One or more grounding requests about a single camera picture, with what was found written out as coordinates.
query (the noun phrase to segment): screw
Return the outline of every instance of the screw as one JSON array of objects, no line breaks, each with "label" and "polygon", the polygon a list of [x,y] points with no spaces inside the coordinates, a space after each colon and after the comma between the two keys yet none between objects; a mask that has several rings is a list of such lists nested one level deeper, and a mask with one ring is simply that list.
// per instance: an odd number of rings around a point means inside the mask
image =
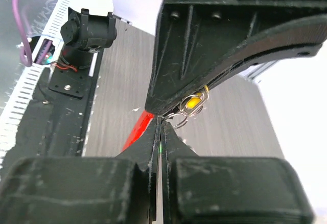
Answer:
[{"label": "screw", "polygon": [[174,11],[170,14],[170,16],[173,18],[173,19],[179,19],[179,13],[177,11]]},{"label": "screw", "polygon": [[213,12],[211,15],[214,19],[221,19],[221,13],[220,12]]}]

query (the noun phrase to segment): gray wooden surface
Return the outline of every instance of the gray wooden surface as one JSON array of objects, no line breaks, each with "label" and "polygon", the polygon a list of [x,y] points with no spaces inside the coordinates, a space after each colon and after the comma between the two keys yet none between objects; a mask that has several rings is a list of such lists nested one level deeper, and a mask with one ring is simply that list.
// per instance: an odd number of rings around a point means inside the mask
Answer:
[{"label": "gray wooden surface", "polygon": [[[122,22],[117,28],[103,57],[86,156],[119,154],[145,104],[154,37]],[[199,155],[283,157],[257,86],[239,76],[212,90],[202,113],[178,134]]]}]

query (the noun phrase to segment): yellow object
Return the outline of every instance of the yellow object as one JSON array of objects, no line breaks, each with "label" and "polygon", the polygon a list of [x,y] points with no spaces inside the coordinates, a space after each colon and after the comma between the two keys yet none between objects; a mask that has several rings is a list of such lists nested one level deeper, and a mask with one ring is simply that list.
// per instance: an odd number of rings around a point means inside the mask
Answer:
[{"label": "yellow object", "polygon": [[[208,86],[204,86],[204,88],[209,92]],[[201,102],[201,99],[198,97],[193,97],[191,98],[187,103],[186,103],[186,107],[187,109],[193,109],[197,104],[199,104]]]}]

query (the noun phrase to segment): red component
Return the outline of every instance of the red component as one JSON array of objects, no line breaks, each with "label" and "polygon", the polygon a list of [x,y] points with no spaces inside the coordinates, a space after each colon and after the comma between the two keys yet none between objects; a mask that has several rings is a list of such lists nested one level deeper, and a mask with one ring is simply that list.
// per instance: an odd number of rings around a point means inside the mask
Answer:
[{"label": "red component", "polygon": [[132,132],[127,138],[127,141],[122,151],[126,150],[135,141],[137,141],[141,137],[141,135],[143,135],[144,131],[147,129],[149,123],[154,117],[155,117],[154,114],[148,113],[147,111],[143,111],[141,116],[138,118],[138,121],[135,123]]}]

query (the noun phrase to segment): white wall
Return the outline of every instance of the white wall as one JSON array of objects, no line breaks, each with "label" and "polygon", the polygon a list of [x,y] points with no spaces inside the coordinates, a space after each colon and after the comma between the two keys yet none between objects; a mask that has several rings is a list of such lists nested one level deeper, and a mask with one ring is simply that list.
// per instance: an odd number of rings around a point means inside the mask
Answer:
[{"label": "white wall", "polygon": [[256,82],[286,159],[317,214],[327,216],[326,70],[323,48],[314,58],[277,63]]}]

